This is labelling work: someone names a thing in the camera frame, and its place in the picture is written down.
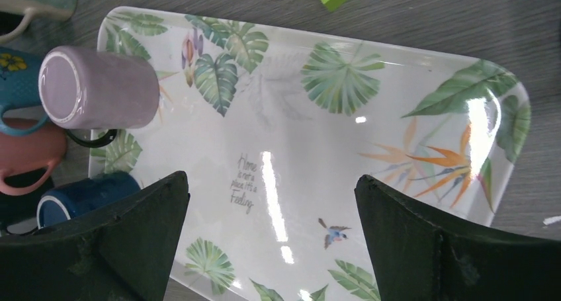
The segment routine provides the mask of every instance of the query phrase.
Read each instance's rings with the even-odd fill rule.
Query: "beige mug handle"
[[[14,29],[14,31],[0,35],[0,44],[10,42],[11,40],[15,39],[18,35],[22,34],[23,31],[29,26],[31,20],[35,17],[35,10],[34,9],[27,9],[25,11],[25,15],[23,19],[19,23],[19,25]]]
[[[45,183],[45,181],[47,181],[48,177],[51,175],[52,171],[60,163],[60,161],[61,161],[60,159],[54,159],[54,160],[49,161],[48,168],[47,168],[47,171],[45,172],[45,174],[43,174],[43,176],[39,179],[39,181],[33,183],[33,185],[30,185],[28,187],[11,187],[11,186],[9,186],[4,181],[4,179],[9,174],[9,171],[0,171],[0,192],[4,193],[6,195],[11,195],[11,196],[20,196],[20,195],[25,195],[25,194],[28,194],[28,193],[31,193],[31,192],[35,191],[41,185],[43,185],[43,183]]]

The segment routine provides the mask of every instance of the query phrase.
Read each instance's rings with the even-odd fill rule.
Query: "pink mug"
[[[5,118],[12,128],[26,129],[37,124],[37,120]],[[62,161],[66,153],[64,130],[52,123],[27,136],[8,136],[0,133],[0,192],[7,195],[24,195],[35,191],[50,176],[53,169]],[[45,174],[28,187],[11,187],[5,179],[46,167]]]

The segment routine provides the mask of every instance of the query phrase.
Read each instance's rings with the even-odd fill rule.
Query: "white tray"
[[[529,129],[522,84],[476,58],[130,7],[98,50],[145,57],[161,104],[90,175],[187,172],[171,276],[211,300],[379,300],[359,177],[489,225]]]

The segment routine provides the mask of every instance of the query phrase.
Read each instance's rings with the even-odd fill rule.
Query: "yellow flower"
[[[25,64],[22,58],[12,56],[12,54],[9,53],[0,54],[0,66],[7,68],[9,71],[18,71],[27,68],[27,64]]]

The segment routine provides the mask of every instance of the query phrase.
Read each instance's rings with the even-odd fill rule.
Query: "table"
[[[72,44],[94,48],[103,17],[129,5],[308,30],[493,61],[524,83],[532,104],[526,146],[493,227],[561,239],[561,0],[350,0],[329,13],[319,0],[79,0],[69,22],[36,20],[8,46],[37,54]],[[70,147],[54,175],[87,176],[88,151]],[[173,280],[166,301],[204,300]]]

